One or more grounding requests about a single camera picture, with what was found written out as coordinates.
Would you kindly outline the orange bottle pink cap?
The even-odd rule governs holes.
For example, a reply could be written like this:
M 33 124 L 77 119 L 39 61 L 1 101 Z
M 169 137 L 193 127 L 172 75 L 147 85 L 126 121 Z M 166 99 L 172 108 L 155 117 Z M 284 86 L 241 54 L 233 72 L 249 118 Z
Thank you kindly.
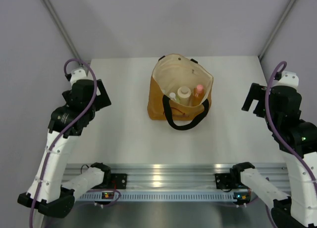
M 203 85 L 199 84 L 197 85 L 195 88 L 194 88 L 194 91 L 193 91 L 193 99 L 192 99 L 192 106 L 198 106 L 203 97 L 204 97 L 204 87 Z

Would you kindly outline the yellow pump lotion bottle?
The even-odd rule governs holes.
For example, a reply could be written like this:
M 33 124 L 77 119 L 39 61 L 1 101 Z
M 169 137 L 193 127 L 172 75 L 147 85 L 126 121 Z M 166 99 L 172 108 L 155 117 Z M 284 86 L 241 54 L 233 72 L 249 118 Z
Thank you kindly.
M 180 98 L 178 97 L 178 95 L 174 92 L 169 93 L 169 97 L 175 101 L 176 103 L 180 103 Z

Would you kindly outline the tan canvas tote bag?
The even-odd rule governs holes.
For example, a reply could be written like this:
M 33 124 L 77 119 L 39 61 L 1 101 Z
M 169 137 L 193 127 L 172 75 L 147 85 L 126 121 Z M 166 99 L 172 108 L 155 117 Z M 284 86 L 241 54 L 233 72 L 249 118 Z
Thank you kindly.
M 197 126 L 211 108 L 213 76 L 196 60 L 179 54 L 162 56 L 150 80 L 147 111 L 179 131 Z

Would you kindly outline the beige cylindrical bottle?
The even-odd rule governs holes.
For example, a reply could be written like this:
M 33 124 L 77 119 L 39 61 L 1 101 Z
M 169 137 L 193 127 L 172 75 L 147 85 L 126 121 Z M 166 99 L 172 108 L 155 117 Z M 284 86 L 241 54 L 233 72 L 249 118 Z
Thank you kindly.
M 180 104 L 189 106 L 191 98 L 191 90 L 187 86 L 182 86 L 177 90 L 177 95 L 180 98 Z

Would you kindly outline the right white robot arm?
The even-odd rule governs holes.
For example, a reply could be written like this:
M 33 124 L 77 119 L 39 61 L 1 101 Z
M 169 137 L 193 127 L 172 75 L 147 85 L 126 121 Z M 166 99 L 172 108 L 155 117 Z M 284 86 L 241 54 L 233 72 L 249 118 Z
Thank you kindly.
M 231 183 L 251 189 L 268 207 L 278 228 L 317 226 L 317 127 L 300 118 L 302 97 L 289 86 L 274 86 L 265 97 L 265 87 L 253 83 L 242 109 L 253 100 L 254 114 L 263 117 L 285 160 L 291 194 L 279 190 L 249 162 L 230 169 Z

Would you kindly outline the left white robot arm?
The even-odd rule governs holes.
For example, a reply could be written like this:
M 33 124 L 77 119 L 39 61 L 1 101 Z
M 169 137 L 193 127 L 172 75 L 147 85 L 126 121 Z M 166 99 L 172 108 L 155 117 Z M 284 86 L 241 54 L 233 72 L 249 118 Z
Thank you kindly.
M 83 174 L 62 182 L 71 151 L 83 129 L 97 111 L 111 104 L 100 79 L 79 79 L 62 95 L 66 103 L 51 114 L 47 145 L 35 179 L 17 199 L 19 204 L 53 218 L 65 218 L 79 197 L 92 188 L 109 187 L 112 182 L 111 169 L 103 163 L 93 163 Z

